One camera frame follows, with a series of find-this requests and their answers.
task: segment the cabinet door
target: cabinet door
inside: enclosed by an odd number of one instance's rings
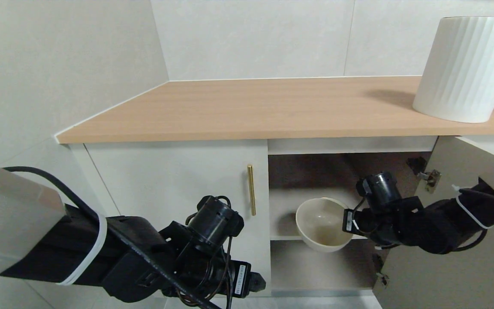
[[[428,170],[442,177],[433,194],[420,182],[416,195],[424,206],[456,196],[451,187],[471,187],[478,175],[494,166],[494,155],[462,137],[440,137]],[[374,293],[383,309],[494,308],[494,227],[484,241],[463,252],[429,254],[418,247],[393,248]]]
[[[101,143],[86,145],[122,215],[144,217],[161,230],[184,223],[205,195],[225,195],[245,220],[232,258],[251,263],[270,295],[268,147],[264,140]],[[247,165],[253,165],[256,215],[251,215]]]

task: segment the label sticker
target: label sticker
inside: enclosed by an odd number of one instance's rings
[[[352,230],[352,211],[348,212],[348,218],[346,219],[346,230],[351,231]]]
[[[243,278],[245,277],[245,270],[247,266],[240,265],[238,272],[238,280],[235,283],[235,291],[234,293],[241,295],[241,289],[243,289]]]

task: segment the floor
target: floor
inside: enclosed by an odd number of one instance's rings
[[[214,300],[221,308],[226,299]],[[188,308],[179,299],[169,299],[165,309]],[[360,297],[252,297],[234,299],[232,309],[382,309],[374,296]]]

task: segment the wooden countertop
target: wooden countertop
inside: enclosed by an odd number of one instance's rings
[[[59,134],[60,143],[494,135],[411,108],[419,76],[168,82]]]

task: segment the white cable tie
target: white cable tie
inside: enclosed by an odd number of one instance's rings
[[[98,215],[98,237],[94,242],[93,247],[90,252],[85,256],[83,261],[77,266],[77,268],[66,278],[64,281],[57,283],[57,285],[72,285],[74,282],[83,274],[86,268],[93,262],[94,258],[100,253],[102,247],[104,246],[104,241],[106,241],[106,234],[108,232],[108,222],[106,217],[97,213]]]
[[[459,187],[459,186],[455,186],[455,185],[451,185],[451,186],[453,187],[453,189],[454,189],[455,191],[460,192],[461,187]],[[478,225],[479,225],[480,227],[482,227],[482,229],[489,230],[491,227],[486,227],[485,225],[483,225],[483,223],[482,223],[482,222],[480,222],[480,221],[479,221],[479,220],[478,220],[478,219],[477,219],[474,215],[472,215],[472,213],[470,213],[470,211],[469,211],[466,207],[464,207],[464,205],[462,205],[460,198],[458,198],[459,196],[460,196],[460,195],[457,195],[457,197],[455,197],[455,200],[457,201],[457,204],[458,204],[459,206],[461,206],[461,208],[462,208],[462,209],[463,209],[466,213],[468,213],[468,215],[469,215],[469,216],[470,216],[470,217],[471,217],[471,218],[472,218],[472,219],[473,219],[476,223],[478,223]]]
[[[353,214],[352,214],[352,223],[353,223],[353,226],[358,230],[358,231],[361,231],[359,229],[359,227],[357,226],[357,223],[355,222],[355,219],[353,218]]]

